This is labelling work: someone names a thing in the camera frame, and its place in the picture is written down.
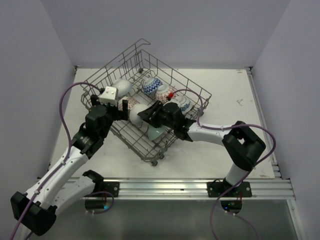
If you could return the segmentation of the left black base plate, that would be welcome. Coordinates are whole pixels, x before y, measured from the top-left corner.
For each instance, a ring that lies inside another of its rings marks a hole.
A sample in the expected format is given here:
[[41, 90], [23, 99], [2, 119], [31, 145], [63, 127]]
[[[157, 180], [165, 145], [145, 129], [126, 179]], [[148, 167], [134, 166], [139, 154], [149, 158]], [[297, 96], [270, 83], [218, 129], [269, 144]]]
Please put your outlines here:
[[102, 181], [95, 184], [94, 192], [109, 192], [114, 198], [119, 196], [120, 183], [118, 181]]

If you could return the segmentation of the red lattice bowl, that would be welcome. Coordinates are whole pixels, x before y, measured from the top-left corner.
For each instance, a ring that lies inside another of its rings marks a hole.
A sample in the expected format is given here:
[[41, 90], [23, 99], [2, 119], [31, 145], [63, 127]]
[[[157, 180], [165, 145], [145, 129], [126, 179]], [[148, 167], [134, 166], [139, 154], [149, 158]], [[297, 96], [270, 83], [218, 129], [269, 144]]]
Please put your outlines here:
[[155, 99], [165, 104], [168, 101], [167, 97], [169, 94], [173, 93], [174, 91], [175, 89], [171, 85], [162, 84], [155, 92]]

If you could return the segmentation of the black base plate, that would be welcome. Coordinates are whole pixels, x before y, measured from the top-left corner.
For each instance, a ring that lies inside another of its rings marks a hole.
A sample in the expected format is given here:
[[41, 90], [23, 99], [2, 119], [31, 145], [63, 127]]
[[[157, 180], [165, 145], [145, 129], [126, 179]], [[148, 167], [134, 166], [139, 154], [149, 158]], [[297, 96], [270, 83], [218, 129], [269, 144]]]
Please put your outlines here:
[[238, 186], [233, 187], [225, 181], [209, 181], [206, 183], [206, 190], [209, 198], [217, 198], [227, 191], [223, 197], [237, 198], [244, 197], [250, 198], [253, 196], [251, 185], [249, 182], [242, 182]]
[[114, 198], [119, 196], [120, 183], [118, 181], [102, 181], [95, 184], [94, 192], [109, 192]]

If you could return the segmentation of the blue floral white bowl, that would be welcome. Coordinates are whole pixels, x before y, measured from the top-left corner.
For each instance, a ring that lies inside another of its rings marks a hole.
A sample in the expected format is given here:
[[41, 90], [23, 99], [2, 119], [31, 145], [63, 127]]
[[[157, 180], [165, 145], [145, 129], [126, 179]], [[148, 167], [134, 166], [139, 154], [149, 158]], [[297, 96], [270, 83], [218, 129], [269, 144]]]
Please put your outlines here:
[[185, 98], [186, 98], [186, 101], [185, 101], [184, 105], [182, 107], [180, 107], [183, 115], [185, 115], [187, 112], [189, 112], [190, 109], [192, 108], [191, 100], [186, 96], [185, 96]]

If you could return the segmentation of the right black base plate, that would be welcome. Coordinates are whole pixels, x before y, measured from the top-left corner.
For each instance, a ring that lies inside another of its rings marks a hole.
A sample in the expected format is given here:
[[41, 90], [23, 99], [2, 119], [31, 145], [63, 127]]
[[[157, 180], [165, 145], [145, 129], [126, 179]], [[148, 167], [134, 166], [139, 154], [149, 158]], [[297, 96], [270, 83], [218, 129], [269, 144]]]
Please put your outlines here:
[[244, 197], [250, 198], [253, 196], [251, 185], [249, 182], [242, 182], [238, 186], [233, 187], [225, 181], [209, 181], [206, 183], [206, 190], [209, 198], [217, 198], [227, 191], [223, 197], [237, 198]]

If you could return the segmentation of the blue zigzag bowl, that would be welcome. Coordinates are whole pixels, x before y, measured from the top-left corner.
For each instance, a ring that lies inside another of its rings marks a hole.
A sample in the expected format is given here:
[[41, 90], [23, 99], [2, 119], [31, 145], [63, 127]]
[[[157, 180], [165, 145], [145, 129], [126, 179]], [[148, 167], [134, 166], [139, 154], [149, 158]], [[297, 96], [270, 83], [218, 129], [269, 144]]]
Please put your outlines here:
[[157, 77], [149, 77], [144, 83], [142, 90], [146, 95], [150, 95], [157, 91], [157, 89], [163, 84], [163, 82]]

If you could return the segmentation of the aluminium mounting rail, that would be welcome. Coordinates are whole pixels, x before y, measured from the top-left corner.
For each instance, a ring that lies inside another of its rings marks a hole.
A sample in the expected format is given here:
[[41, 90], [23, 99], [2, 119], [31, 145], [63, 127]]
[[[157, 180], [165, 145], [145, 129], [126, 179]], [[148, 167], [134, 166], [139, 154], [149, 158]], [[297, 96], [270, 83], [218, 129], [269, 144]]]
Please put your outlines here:
[[[215, 200], [213, 179], [105, 178], [118, 200]], [[247, 179], [234, 190], [238, 200], [294, 200], [290, 180]]]

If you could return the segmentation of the red dotted pattern bowl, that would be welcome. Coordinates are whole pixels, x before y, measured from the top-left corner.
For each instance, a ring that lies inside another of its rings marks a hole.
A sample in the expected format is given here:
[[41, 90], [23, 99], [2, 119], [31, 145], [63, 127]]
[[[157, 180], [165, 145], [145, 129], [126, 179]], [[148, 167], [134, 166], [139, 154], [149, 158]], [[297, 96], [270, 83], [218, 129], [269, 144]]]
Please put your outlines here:
[[123, 101], [127, 101], [127, 108], [130, 111], [139, 102], [131, 96], [124, 96], [118, 101], [118, 109], [123, 110]]

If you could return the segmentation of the plain white bowl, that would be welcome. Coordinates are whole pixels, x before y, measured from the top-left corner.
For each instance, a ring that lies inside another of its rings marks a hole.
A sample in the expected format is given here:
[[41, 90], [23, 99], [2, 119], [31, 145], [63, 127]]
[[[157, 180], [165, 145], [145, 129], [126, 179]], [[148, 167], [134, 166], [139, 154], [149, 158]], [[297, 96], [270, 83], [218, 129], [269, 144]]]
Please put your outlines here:
[[146, 109], [148, 109], [148, 105], [147, 104], [143, 104], [143, 103], [137, 103], [135, 104], [130, 112], [129, 112], [129, 120], [132, 124], [136, 125], [138, 123], [140, 123], [142, 121], [142, 118], [138, 115], [138, 113], [145, 111]]

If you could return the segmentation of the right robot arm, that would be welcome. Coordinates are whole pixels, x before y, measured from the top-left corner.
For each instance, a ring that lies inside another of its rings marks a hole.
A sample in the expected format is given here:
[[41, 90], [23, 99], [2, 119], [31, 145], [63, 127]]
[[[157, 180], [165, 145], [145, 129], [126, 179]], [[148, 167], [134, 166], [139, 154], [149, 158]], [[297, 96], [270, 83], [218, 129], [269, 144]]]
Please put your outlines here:
[[218, 193], [224, 192], [227, 196], [235, 196], [241, 190], [239, 181], [253, 170], [266, 149], [263, 140], [244, 122], [237, 121], [227, 130], [199, 126], [196, 120], [187, 118], [175, 102], [162, 104], [156, 101], [137, 115], [152, 127], [168, 127], [182, 141], [224, 146], [233, 164], [222, 182], [213, 182], [208, 187]]

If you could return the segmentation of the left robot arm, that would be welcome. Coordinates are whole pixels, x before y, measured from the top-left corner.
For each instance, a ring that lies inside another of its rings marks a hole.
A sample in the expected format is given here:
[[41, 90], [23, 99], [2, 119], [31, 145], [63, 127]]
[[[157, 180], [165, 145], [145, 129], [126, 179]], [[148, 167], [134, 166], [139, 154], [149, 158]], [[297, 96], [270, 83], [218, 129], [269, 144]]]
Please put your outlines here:
[[17, 191], [10, 199], [13, 216], [18, 225], [31, 234], [44, 235], [55, 223], [58, 212], [87, 195], [103, 194], [103, 177], [88, 170], [71, 187], [64, 188], [71, 176], [102, 147], [115, 121], [127, 120], [128, 101], [122, 109], [115, 103], [104, 102], [97, 95], [91, 97], [92, 107], [56, 164], [24, 193]]

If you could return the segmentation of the pale green bowl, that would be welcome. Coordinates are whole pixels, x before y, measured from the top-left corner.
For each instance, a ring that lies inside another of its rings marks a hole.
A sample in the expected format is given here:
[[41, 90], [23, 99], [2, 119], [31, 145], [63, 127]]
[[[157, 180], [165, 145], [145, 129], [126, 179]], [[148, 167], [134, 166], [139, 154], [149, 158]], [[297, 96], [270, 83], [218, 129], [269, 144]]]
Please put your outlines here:
[[155, 139], [160, 137], [166, 131], [166, 129], [167, 127], [164, 125], [162, 125], [161, 127], [153, 127], [149, 125], [147, 128], [148, 139], [154, 141]]

